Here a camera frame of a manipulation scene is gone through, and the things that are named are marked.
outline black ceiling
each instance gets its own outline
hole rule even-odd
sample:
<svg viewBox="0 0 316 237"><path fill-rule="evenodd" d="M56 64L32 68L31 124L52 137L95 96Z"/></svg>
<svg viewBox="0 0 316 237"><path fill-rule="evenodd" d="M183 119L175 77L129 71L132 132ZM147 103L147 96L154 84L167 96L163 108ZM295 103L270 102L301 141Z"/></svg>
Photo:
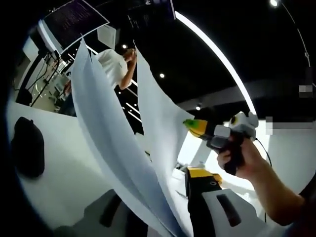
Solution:
<svg viewBox="0 0 316 237"><path fill-rule="evenodd" d="M217 56L178 20L134 34L129 30L127 16L120 10L119 0L88 2L113 26L121 29L118 51L122 51L123 43L133 46L132 40L135 40L159 85L175 103L184 105L191 99L196 99L198 103L206 94L236 86ZM316 21L313 15L316 4L311 0L283 2L302 33L314 66L316 38L313 29ZM225 0L212 1L211 4L205 0L174 0L173 3L176 11L193 21L218 45L244 83L264 79L269 84L282 79L285 83L288 80L288 83L299 85L305 78L308 64L304 48L296 26L283 7L271 8L268 0ZM86 42L96 51L105 49L94 34L86 37ZM161 79L160 73L164 73L165 78ZM136 86L132 85L131 89L137 92ZM254 99L258 116L304 114L313 117L315 99L299 98L298 91L297 88L290 95L281 93ZM137 104L137 98L126 90L119 95L119 99L123 106L126 102ZM239 111L248 111L246 102L226 103L190 113L222 121ZM134 131L142 132L141 123L126 115Z"/></svg>

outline curved light strip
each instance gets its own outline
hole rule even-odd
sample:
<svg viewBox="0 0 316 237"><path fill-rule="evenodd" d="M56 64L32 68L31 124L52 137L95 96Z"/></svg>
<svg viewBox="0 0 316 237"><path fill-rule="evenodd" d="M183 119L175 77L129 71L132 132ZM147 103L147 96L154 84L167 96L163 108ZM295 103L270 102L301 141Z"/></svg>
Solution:
<svg viewBox="0 0 316 237"><path fill-rule="evenodd" d="M189 27L194 33L197 34L203 40L210 49L217 55L217 57L222 61L226 69L229 71L229 73L232 75L233 79L235 80L237 86L239 87L242 95L244 96L246 103L250 109L250 111L256 115L255 107L253 106L253 103L250 99L250 96L242 83L240 77L238 76L236 70L233 68L231 63L228 61L228 59L225 57L225 55L222 53L222 51L216 46L216 44L202 31L200 28L198 28L193 22L191 22L188 18L181 15L179 12L176 13L176 18L181 21L183 24L185 24L187 27Z"/></svg>

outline curved white sheet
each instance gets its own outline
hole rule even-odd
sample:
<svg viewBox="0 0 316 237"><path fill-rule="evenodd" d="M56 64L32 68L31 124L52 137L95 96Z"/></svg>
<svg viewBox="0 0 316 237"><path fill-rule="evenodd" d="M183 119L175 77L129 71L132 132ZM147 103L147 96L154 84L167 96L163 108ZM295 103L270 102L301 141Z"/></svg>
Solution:
<svg viewBox="0 0 316 237"><path fill-rule="evenodd" d="M72 71L76 114L107 181L124 203L162 236L182 236L151 162L140 149L119 100L84 41Z"/></svg>
<svg viewBox="0 0 316 237"><path fill-rule="evenodd" d="M151 159L162 191L178 223L193 236L187 201L176 193L172 172L188 133L183 125L193 116L179 108L155 81L150 67L137 49L138 107L145 138L150 144Z"/></svg>

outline black cable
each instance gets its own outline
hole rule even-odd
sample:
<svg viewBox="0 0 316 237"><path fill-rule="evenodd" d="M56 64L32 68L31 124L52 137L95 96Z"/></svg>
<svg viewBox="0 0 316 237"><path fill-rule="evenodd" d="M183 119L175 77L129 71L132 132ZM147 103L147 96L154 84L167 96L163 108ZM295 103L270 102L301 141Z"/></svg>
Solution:
<svg viewBox="0 0 316 237"><path fill-rule="evenodd" d="M38 82L41 78L43 78L43 77L45 76L45 74L47 73L48 63L46 64L45 72L43 73L43 75L41 75L41 76L39 77L40 72L42 71L42 69L43 69L43 67L44 67L44 64L45 64L45 59L44 59L44 63L43 63L42 68L40 69L38 75L36 76L37 79L35 80L35 82L32 83L32 85L28 88L28 90L31 89L31 87L34 86L34 85L36 84L36 82Z"/></svg>
<svg viewBox="0 0 316 237"><path fill-rule="evenodd" d="M60 56L58 55L58 62L57 62L57 66L54 70L54 72L52 73L52 75L49 77L48 81L46 82L46 84L44 85L44 87L42 88L42 90L40 91L40 93L38 94L38 96L35 98L35 100L33 101L33 103L31 104L31 107L34 105L34 103L37 101L37 99L40 97L40 95L43 93L43 91L45 90L45 88L47 87L47 85L49 84L50 80L53 78L53 76L55 75L55 73L58 70L59 67L59 63L60 63Z"/></svg>
<svg viewBox="0 0 316 237"><path fill-rule="evenodd" d="M272 167L272 162L271 162L271 159L270 159L270 156L269 156L269 153L267 152L267 150L265 149L265 147L262 145L262 143L259 141L258 138L256 138L256 140L260 143L260 145L263 147L263 149L265 150L265 152L267 153L267 156L268 156L268 159L269 159L269 163L270 163L270 166ZM267 213L265 212L265 223L267 222Z"/></svg>

